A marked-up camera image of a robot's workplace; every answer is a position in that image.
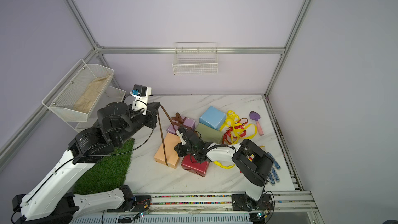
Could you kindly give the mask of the green artificial grass mat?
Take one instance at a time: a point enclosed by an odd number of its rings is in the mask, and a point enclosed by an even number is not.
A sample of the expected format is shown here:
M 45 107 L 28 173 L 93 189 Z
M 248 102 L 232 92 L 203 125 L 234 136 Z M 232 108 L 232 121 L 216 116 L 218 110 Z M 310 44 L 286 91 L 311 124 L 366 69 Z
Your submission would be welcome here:
M 110 157 L 102 159 L 75 183 L 73 193 L 97 194 L 122 186 L 131 163 L 133 146 L 134 139 L 131 138 L 122 148 L 116 148 Z

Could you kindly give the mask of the orange gift box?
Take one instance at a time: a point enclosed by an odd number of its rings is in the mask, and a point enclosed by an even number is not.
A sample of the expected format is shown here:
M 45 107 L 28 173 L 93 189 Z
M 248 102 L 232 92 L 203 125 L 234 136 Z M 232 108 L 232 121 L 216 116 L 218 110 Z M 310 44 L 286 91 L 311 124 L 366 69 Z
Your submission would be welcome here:
M 174 147 L 181 143 L 179 136 L 175 134 L 168 133 L 164 138 L 165 143 L 165 151 L 163 150 L 163 144 L 159 147 L 158 151 L 154 156 L 155 162 L 160 164 L 166 165 L 169 167 L 176 169 L 179 165 L 180 157 L 178 156 L 177 152 L 175 151 Z

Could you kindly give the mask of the green gift box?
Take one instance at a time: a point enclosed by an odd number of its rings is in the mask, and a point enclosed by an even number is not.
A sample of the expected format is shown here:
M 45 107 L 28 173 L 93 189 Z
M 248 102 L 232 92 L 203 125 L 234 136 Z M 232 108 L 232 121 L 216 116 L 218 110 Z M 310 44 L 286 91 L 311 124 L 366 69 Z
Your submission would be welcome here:
M 218 130 L 199 123 L 195 131 L 199 132 L 203 142 L 222 144 L 223 134 Z

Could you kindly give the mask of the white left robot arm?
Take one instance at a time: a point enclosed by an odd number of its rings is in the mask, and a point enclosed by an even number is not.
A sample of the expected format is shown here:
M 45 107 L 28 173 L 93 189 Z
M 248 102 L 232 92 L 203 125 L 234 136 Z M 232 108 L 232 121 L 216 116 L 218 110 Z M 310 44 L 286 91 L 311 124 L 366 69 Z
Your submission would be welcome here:
M 28 194 L 12 200 L 17 224 L 69 224 L 98 211 L 128 212 L 137 204 L 129 186 L 97 194 L 75 195 L 71 188 L 105 157 L 114 157 L 115 148 L 142 127 L 156 127 L 159 102 L 145 103 L 138 110 L 123 102 L 113 102 L 97 111 L 95 124 L 70 142 L 62 158 L 46 177 Z

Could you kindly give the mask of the blue dotted work glove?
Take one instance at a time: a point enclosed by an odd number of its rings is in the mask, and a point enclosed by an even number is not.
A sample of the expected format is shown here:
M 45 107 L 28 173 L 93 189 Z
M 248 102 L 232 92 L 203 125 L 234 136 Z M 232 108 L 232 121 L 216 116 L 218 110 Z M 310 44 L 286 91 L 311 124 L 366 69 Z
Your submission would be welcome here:
M 280 167 L 279 163 L 277 162 L 277 160 L 273 157 L 273 155 L 270 152 L 267 151 L 266 153 L 273 160 L 273 166 L 272 166 L 271 172 L 269 174 L 269 181 L 270 181 L 270 184 L 272 186 L 274 186 L 274 185 L 276 185 L 277 183 L 280 182 L 280 178 L 279 178 L 279 175 L 278 175 L 277 172 L 281 169 L 281 167 Z

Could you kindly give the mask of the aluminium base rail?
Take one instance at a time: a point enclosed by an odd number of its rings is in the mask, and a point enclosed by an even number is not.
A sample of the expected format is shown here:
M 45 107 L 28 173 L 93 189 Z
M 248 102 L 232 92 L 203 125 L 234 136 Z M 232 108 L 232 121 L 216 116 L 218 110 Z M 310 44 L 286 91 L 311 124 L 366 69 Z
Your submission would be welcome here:
M 264 210 L 235 210 L 231 193 L 153 194 L 144 213 L 94 213 L 75 224 L 322 224 L 309 191 L 272 192 Z

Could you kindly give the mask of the red gift box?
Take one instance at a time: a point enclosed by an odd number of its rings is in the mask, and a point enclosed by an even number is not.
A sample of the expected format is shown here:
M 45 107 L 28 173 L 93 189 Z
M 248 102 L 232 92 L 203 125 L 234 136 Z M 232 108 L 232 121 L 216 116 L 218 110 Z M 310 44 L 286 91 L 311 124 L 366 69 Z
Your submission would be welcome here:
M 205 177 L 209 167 L 209 162 L 205 161 L 199 163 L 192 155 L 186 155 L 182 160 L 181 167 L 193 174 Z

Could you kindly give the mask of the beige cloth in shelf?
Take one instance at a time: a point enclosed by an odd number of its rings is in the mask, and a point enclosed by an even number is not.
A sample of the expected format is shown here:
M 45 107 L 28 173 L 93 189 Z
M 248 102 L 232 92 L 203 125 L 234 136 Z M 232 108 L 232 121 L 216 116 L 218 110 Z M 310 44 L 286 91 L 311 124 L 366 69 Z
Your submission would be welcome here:
M 88 114 L 90 109 L 94 106 L 97 97 L 100 95 L 109 77 L 109 75 L 104 77 L 97 77 L 92 82 L 90 82 L 85 89 L 83 95 L 74 104 L 73 110 Z

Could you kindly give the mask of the white two-tier mesh shelf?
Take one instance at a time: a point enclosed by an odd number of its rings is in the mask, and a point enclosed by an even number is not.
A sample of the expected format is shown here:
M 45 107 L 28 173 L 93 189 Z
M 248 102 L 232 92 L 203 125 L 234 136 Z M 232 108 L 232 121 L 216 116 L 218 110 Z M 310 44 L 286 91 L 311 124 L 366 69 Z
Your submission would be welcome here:
M 94 106 L 88 114 L 73 110 L 76 101 L 83 95 L 88 84 L 97 77 L 110 76 Z M 125 91 L 113 86 L 114 70 L 100 64 L 78 61 L 67 75 L 42 100 L 42 105 L 68 124 L 76 132 L 93 126 L 97 110 L 112 102 L 120 102 Z

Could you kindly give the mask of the brown ribbon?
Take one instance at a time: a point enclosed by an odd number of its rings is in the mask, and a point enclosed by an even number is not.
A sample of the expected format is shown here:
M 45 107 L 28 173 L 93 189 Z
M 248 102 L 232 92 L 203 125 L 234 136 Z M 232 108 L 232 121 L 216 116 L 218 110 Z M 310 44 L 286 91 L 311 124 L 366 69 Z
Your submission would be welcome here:
M 166 135 L 168 134 L 168 132 L 164 132 L 163 128 L 162 128 L 162 124 L 161 124 L 161 119 L 160 119 L 160 114 L 158 114 L 158 124 L 159 124 L 159 128 L 160 128 L 160 135 L 161 135 L 161 144 L 163 144 L 163 150 L 165 151 L 165 143 L 164 143 L 164 138 L 166 137 Z
M 176 113 L 175 116 L 171 118 L 171 120 L 171 125 L 174 131 L 177 131 L 181 126 L 186 127 L 186 125 L 184 124 L 186 118 L 182 118 L 179 113 Z

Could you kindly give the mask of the light blue gift box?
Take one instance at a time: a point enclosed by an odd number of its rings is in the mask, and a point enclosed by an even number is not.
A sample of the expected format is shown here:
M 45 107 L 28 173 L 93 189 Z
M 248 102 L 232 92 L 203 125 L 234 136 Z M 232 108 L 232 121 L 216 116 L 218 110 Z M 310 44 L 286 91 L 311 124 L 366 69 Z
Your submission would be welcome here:
M 222 125 L 224 124 L 227 115 L 218 110 L 217 108 L 210 106 L 205 113 L 200 117 L 200 123 L 213 128 L 217 131 L 221 130 Z

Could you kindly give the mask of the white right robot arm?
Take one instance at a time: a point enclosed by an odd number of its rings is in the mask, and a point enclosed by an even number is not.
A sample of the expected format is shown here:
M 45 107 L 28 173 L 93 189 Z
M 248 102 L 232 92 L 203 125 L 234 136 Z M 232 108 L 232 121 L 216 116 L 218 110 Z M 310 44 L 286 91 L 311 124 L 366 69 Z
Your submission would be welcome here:
M 274 159 L 249 139 L 241 143 L 216 144 L 202 141 L 192 130 L 180 127 L 180 138 L 174 150 L 179 157 L 192 155 L 198 163 L 232 162 L 249 182 L 243 194 L 233 194 L 232 206 L 235 211 L 272 210 L 272 196 L 264 190 L 271 175 Z

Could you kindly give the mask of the yellow ribbon of blue box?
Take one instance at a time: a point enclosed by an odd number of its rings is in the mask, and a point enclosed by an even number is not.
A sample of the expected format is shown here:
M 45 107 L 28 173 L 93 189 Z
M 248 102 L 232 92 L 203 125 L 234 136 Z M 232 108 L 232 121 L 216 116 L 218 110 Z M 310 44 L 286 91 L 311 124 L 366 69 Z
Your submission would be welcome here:
M 248 123 L 247 118 L 240 118 L 234 111 L 228 111 L 223 125 L 220 127 L 222 144 L 234 145 L 243 139 L 252 139 L 258 133 L 258 128 L 253 123 Z

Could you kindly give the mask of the brown ribbon on purple box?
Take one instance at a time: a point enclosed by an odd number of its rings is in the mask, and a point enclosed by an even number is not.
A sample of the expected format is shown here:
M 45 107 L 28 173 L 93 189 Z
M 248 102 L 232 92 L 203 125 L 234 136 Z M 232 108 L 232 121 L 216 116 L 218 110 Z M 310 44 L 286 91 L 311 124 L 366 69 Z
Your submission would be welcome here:
M 175 116 L 171 118 L 171 120 L 171 125 L 174 131 L 177 131 L 181 126 L 186 127 L 186 125 L 184 124 L 186 118 L 182 118 L 179 113 L 176 113 Z

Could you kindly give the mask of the purple gift box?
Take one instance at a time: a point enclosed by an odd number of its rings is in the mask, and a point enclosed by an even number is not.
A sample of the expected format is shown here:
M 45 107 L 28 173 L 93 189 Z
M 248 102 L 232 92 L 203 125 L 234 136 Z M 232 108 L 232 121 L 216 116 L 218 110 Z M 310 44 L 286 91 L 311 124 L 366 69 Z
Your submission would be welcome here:
M 196 121 L 194 119 L 187 117 L 181 117 L 181 118 L 172 117 L 171 120 L 172 122 L 170 126 L 167 128 L 168 133 L 176 134 L 176 131 L 180 126 L 184 126 L 187 129 L 195 130 Z

